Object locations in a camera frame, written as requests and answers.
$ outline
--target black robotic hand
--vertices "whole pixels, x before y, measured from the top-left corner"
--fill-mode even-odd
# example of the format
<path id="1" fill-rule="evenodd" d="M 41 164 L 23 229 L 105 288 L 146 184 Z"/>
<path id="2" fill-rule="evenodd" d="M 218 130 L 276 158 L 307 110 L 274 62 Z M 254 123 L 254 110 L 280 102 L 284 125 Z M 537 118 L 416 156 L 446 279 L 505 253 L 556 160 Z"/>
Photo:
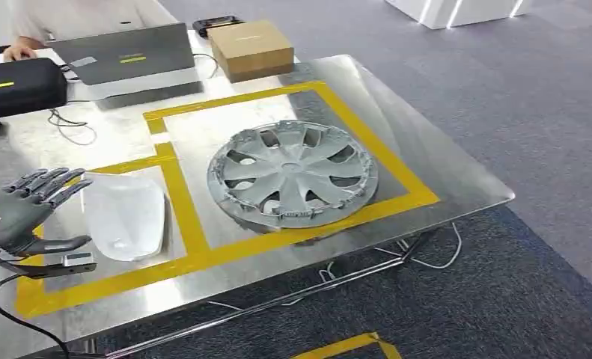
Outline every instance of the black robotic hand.
<path id="1" fill-rule="evenodd" d="M 38 170 L 0 189 L 0 249 L 17 257 L 72 251 L 91 240 L 78 236 L 68 240 L 43 240 L 33 234 L 58 206 L 92 181 L 84 179 L 60 191 L 85 172 L 56 168 Z"/>

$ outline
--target gray laptop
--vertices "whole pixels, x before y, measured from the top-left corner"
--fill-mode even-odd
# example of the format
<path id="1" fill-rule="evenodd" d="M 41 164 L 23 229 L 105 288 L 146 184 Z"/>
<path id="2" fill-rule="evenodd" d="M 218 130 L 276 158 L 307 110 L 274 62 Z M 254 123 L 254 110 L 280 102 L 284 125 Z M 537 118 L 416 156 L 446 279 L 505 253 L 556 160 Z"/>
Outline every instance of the gray laptop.
<path id="1" fill-rule="evenodd" d="M 194 67 L 186 24 L 115 32 L 48 45 L 87 85 Z"/>

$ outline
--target stainless steel table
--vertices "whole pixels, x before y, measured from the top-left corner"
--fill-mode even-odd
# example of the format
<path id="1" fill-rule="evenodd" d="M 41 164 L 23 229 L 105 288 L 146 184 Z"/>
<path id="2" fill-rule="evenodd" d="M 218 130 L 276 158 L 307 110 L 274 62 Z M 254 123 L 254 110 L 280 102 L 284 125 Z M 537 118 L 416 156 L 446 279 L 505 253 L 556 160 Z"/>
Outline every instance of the stainless steel table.
<path id="1" fill-rule="evenodd" d="M 297 64 L 287 75 L 233 85 L 219 77 L 203 85 L 201 93 L 111 110 L 100 110 L 93 103 L 69 105 L 60 109 L 61 114 L 84 120 L 89 127 L 63 129 L 64 136 L 46 122 L 47 111 L 3 120 L 7 131 L 0 136 L 0 184 L 31 168 L 84 167 L 150 177 L 171 198 L 164 251 L 157 257 L 120 263 L 103 257 L 90 244 L 82 251 L 94 252 L 99 263 L 95 272 L 45 280 L 41 286 L 19 282 L 17 295 L 14 285 L 0 292 L 4 306 L 16 313 L 17 301 L 18 313 L 63 340 L 94 337 L 277 274 L 412 236 L 514 198 L 499 179 L 350 56 Z M 259 233 L 217 207 L 205 174 L 212 154 L 241 129 L 289 119 L 345 128 L 371 151 L 380 171 L 371 205 L 335 226 L 277 233 Z M 148 161 L 156 164 L 145 165 Z M 47 238 L 86 231 L 78 198 L 66 203 L 44 230 Z M 196 233 L 201 240 L 188 238 Z M 403 264 L 416 245 L 404 257 L 108 358 L 122 358 Z M 8 275 L 0 269 L 0 280 Z M 0 317 L 0 358 L 32 355 L 54 345 Z"/>

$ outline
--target person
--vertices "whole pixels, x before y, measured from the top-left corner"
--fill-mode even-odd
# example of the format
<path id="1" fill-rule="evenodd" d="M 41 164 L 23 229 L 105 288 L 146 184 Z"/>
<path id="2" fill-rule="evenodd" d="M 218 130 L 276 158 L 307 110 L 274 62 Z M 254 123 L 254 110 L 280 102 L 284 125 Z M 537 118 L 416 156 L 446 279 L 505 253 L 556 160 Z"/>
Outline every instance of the person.
<path id="1" fill-rule="evenodd" d="M 178 22 L 157 0 L 9 0 L 15 41 L 6 61 L 36 58 L 48 40 Z"/>

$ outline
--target cardboard box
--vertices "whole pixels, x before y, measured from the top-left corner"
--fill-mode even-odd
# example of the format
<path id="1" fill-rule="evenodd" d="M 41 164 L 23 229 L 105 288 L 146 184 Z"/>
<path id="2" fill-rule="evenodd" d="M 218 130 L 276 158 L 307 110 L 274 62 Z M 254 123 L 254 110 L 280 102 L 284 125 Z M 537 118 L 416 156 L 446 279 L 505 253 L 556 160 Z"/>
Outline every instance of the cardboard box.
<path id="1" fill-rule="evenodd" d="M 293 46 L 269 21 L 208 29 L 214 58 L 231 82 L 288 73 Z"/>

